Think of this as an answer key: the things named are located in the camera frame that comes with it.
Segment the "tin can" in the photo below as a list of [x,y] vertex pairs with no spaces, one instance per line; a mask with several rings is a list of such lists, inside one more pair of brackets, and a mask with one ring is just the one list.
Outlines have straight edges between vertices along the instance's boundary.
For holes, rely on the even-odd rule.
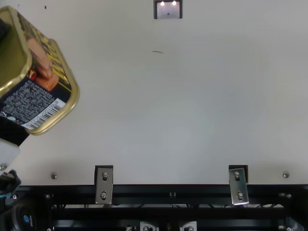
[[78,84],[53,39],[10,6],[0,18],[10,26],[0,40],[0,116],[40,135],[75,107]]

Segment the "bolt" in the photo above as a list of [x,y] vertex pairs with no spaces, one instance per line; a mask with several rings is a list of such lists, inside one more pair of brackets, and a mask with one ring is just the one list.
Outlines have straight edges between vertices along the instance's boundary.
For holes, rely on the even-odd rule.
[[243,199],[243,194],[241,192],[238,192],[237,198],[241,201]]
[[233,175],[234,175],[236,181],[240,180],[240,173],[239,172],[234,172]]
[[56,172],[52,172],[51,174],[50,174],[50,177],[52,178],[52,179],[57,179],[58,178],[58,174],[56,173]]
[[103,181],[106,181],[108,177],[108,172],[103,172]]
[[106,197],[107,197],[106,192],[102,192],[101,193],[101,199],[104,201],[104,200],[106,200]]
[[7,166],[5,164],[0,165],[0,171],[6,170]]
[[290,176],[290,173],[288,171],[283,172],[283,177],[288,178]]

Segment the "white table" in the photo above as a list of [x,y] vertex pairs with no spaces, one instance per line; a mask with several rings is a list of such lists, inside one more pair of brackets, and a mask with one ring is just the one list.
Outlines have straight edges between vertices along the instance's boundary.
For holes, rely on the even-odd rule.
[[307,0],[184,0],[180,20],[154,20],[152,0],[7,2],[81,89],[20,146],[24,185],[93,184],[95,165],[115,184],[228,184],[228,165],[251,184],[308,183]]

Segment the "can label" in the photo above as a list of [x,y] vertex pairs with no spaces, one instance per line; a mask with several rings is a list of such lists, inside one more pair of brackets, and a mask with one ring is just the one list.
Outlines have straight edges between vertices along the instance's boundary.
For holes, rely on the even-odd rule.
[[27,76],[0,99],[0,116],[36,129],[67,103],[71,85],[51,41],[21,14],[17,16],[32,65]]

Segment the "black metal frame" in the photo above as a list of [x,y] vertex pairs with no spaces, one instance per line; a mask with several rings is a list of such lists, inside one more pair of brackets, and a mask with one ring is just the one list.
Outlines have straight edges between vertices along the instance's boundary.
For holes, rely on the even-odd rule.
[[[306,185],[247,185],[249,202],[255,205],[280,204],[283,207],[200,208],[200,204],[231,205],[229,185],[114,185],[113,205],[190,204],[188,208],[65,208],[63,205],[93,205],[94,185],[20,186],[17,200],[44,200],[49,209],[49,225],[55,231],[138,229],[141,220],[157,223],[161,231],[167,224],[197,221],[200,230],[278,230],[294,226],[296,220],[307,227]],[[16,200],[7,199],[7,205]]]

